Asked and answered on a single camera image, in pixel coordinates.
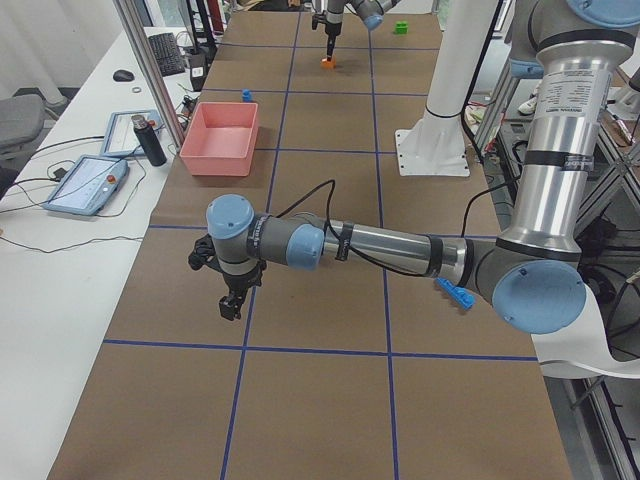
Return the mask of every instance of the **table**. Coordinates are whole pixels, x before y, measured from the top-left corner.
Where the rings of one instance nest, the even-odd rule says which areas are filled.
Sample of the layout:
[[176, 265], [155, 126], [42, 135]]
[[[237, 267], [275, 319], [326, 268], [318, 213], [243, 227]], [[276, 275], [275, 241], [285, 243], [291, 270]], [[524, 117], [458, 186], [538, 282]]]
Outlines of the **table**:
[[[401, 178], [393, 132], [412, 126], [441, 36], [369, 35], [346, 16], [339, 68], [302, 13], [235, 14], [201, 99], [253, 91], [246, 178], [197, 178], [177, 158], [49, 475], [67, 478], [570, 478], [531, 339], [478, 301], [358, 262], [270, 265], [242, 321], [218, 318], [219, 275], [187, 254], [218, 195], [277, 212], [331, 176], [333, 216], [456, 235], [469, 178]], [[322, 213], [314, 197], [305, 210]], [[492, 237], [488, 197], [468, 231]]]
[[[148, 33], [174, 30], [151, 28]], [[120, 68], [132, 71], [136, 79], [114, 82], [111, 76]], [[184, 96], [178, 84], [190, 85], [188, 72], [165, 78], [178, 104]], [[142, 92], [132, 93], [134, 86]], [[122, 33], [43, 146], [104, 135], [112, 112], [145, 108], [155, 108], [154, 103]], [[167, 147], [166, 132], [160, 138]], [[99, 150], [100, 141], [46, 150], [27, 164], [19, 179], [46, 176], [47, 167], [57, 161]], [[173, 157], [170, 150], [165, 148], [169, 159]], [[8, 239], [43, 249], [100, 237], [142, 237], [171, 161], [159, 168], [146, 159], [141, 163], [147, 177], [119, 217], [69, 217], [31, 208], [0, 213], [0, 228]], [[119, 212], [141, 177], [135, 162], [130, 167], [129, 178], [103, 214]], [[44, 200], [52, 188], [50, 182], [23, 186], [36, 202]], [[0, 203], [0, 211], [26, 204], [24, 194], [13, 188]], [[139, 246], [136, 241], [111, 241], [45, 255], [0, 242], [0, 478], [47, 476]]]

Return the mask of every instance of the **white table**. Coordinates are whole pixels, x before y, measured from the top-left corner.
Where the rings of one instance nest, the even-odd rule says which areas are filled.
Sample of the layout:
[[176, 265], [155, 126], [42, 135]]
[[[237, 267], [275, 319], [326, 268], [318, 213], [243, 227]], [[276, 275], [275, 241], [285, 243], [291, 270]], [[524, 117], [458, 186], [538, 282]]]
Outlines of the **white table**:
[[[148, 29], [148, 34], [177, 29]], [[115, 70], [135, 75], [116, 83]], [[190, 88], [188, 71], [165, 77], [174, 105]], [[142, 88], [133, 93], [132, 87]], [[104, 135], [115, 111], [155, 108], [149, 88], [121, 33], [97, 65], [43, 146], [91, 135]], [[169, 171], [172, 148], [166, 131], [160, 134], [169, 161], [153, 167], [141, 163], [147, 177], [125, 212], [116, 218], [58, 215], [39, 207], [0, 213], [4, 237], [30, 246], [54, 249], [98, 237], [142, 237]], [[36, 155], [19, 179], [46, 176], [57, 161], [97, 154], [101, 142], [55, 147]], [[121, 191], [102, 214], [119, 212], [141, 177], [130, 162]], [[23, 186], [38, 202], [51, 192], [51, 182]], [[12, 188], [0, 210], [27, 205]], [[0, 478], [46, 478], [76, 408], [91, 366], [117, 305], [140, 244], [136, 241], [94, 243], [70, 251], [42, 254], [0, 241]]]

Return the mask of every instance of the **computer mouse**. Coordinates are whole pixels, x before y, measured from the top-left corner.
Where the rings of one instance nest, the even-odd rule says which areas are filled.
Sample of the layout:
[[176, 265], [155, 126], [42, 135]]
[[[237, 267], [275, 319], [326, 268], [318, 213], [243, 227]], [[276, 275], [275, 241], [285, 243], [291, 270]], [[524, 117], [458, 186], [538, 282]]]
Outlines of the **computer mouse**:
[[113, 72], [113, 79], [116, 82], [131, 82], [135, 77], [129, 70], [116, 70]]

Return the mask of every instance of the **orange block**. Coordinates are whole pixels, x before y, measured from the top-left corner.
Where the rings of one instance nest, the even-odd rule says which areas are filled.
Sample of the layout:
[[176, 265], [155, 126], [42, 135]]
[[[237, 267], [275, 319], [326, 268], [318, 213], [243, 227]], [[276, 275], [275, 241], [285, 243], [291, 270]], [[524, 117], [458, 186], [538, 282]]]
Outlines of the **orange block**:
[[334, 68], [336, 68], [336, 57], [331, 57], [331, 60], [329, 60], [328, 58], [323, 58], [321, 65], [322, 68], [333, 70]]

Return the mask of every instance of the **keyboard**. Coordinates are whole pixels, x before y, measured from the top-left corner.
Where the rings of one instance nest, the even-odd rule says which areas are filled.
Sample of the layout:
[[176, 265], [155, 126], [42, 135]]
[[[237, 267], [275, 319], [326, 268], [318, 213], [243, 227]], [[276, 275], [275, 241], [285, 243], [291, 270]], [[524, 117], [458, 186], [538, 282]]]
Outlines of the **keyboard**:
[[182, 55], [180, 55], [178, 42], [176, 42], [176, 37], [173, 36], [173, 33], [160, 33], [151, 35], [148, 38], [163, 77], [184, 72]]

